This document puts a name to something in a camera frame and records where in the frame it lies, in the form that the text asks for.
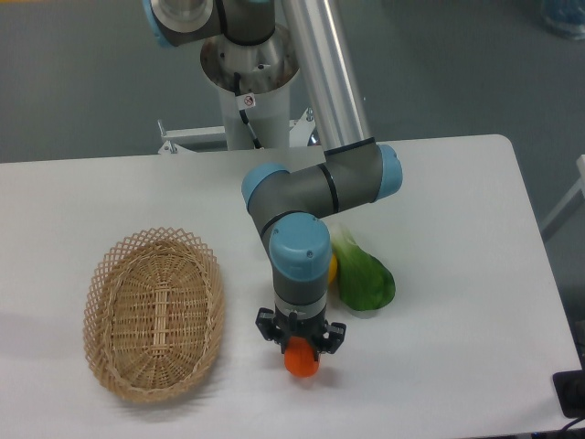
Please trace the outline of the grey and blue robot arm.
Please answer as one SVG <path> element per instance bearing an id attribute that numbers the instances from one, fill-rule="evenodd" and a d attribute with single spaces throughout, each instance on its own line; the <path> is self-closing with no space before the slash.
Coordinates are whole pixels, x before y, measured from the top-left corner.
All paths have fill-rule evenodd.
<path id="1" fill-rule="evenodd" d="M 304 75 L 324 162 L 295 172 L 260 165 L 241 185 L 275 291 L 275 307 L 262 308 L 256 325 L 283 354 L 298 347 L 318 360 L 336 352 L 346 326 L 325 317 L 332 248 L 324 218 L 390 196 L 402 183 L 395 151 L 377 143 L 367 126 L 337 3 L 286 1 L 285 27 L 276 23 L 271 1 L 146 1 L 143 7 L 160 44 L 204 42 L 201 64 L 229 92 L 254 148 L 268 141 L 251 122 L 252 105 Z"/>

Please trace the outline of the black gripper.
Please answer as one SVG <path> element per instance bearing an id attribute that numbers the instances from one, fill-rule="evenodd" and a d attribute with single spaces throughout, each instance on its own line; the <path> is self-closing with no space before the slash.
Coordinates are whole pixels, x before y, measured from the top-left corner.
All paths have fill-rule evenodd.
<path id="1" fill-rule="evenodd" d="M 291 337 L 302 337 L 310 340 L 314 352 L 314 360 L 318 361 L 323 353 L 335 354 L 344 343 L 346 324 L 325 321 L 323 308 L 317 315 L 301 318 L 297 315 L 290 322 L 289 315 L 279 308 L 271 310 L 261 307 L 255 319 L 255 325 L 266 341 L 274 342 L 284 354 Z"/>

